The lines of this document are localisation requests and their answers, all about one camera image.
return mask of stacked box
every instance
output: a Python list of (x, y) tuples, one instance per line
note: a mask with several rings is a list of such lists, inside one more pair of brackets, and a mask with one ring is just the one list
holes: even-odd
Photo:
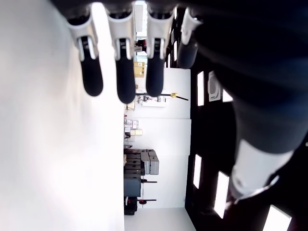
[(150, 174), (150, 158), (147, 152), (141, 153), (141, 161), (144, 162), (145, 174)]
[(159, 160), (157, 156), (150, 156), (150, 174), (158, 175), (159, 172)]

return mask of white rectangular light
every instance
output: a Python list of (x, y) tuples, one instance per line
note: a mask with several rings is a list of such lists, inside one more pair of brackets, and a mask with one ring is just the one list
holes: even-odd
[(193, 184), (199, 188), (200, 173), (201, 173), (201, 157), (196, 154), (194, 158)]
[(222, 91), (222, 101), (223, 102), (230, 102), (233, 101), (233, 98), (225, 91)]
[(168, 68), (171, 67), (171, 58), (170, 58), (170, 54), (168, 55)]
[(197, 87), (198, 87), (198, 106), (204, 105), (204, 73), (200, 72), (197, 75)]
[(225, 213), (228, 185), (229, 177), (219, 171), (214, 210), (221, 218), (223, 218), (223, 215)]
[(178, 44), (176, 41), (173, 44), (173, 53), (174, 53), (174, 61), (176, 61), (178, 58)]
[(178, 16), (178, 9), (177, 7), (174, 9), (174, 19), (177, 19)]
[(271, 205), (263, 231), (287, 231), (292, 217)]

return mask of cardboard box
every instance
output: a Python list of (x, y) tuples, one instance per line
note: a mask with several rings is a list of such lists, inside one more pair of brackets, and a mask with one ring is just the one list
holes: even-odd
[(144, 62), (134, 62), (135, 77), (144, 78)]

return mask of gray box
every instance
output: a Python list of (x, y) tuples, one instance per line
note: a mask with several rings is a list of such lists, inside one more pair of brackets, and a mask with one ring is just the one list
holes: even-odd
[(141, 153), (141, 161), (144, 162), (144, 171), (145, 174), (150, 174), (150, 158), (149, 154), (146, 152)]
[(141, 179), (140, 173), (124, 173), (124, 178)]
[(126, 159), (127, 165), (140, 165), (141, 161), (140, 159)]
[(124, 169), (124, 174), (125, 173), (141, 174), (141, 171), (138, 169)]
[(158, 175), (159, 172), (159, 160), (157, 156), (150, 156), (150, 174)]
[(141, 166), (140, 165), (125, 165), (124, 169), (140, 170)]
[(155, 151), (148, 152), (149, 156), (157, 156)]
[(137, 153), (135, 153), (135, 154), (126, 154), (126, 158), (127, 159), (140, 159), (140, 156), (141, 156), (141, 154), (137, 154)]

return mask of robotic hand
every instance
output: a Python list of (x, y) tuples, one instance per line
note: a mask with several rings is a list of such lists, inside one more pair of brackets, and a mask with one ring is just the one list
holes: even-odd
[[(123, 103), (135, 97), (133, 73), (133, 5), (129, 0), (100, 0), (108, 13), (115, 49), (117, 91)], [(67, 19), (82, 67), (86, 92), (103, 90), (91, 0), (52, 0)], [(307, 45), (303, 5), (291, 1), (277, 11), (275, 1), (242, 8), (224, 0), (198, 2), (149, 0), (146, 89), (160, 95), (173, 11), (187, 6), (182, 24), (178, 65), (190, 68), (197, 51), (211, 60), (220, 83), (234, 98), (237, 122), (236, 163), (230, 190), (245, 199), (274, 184), (269, 179), (285, 165), (308, 130)]]

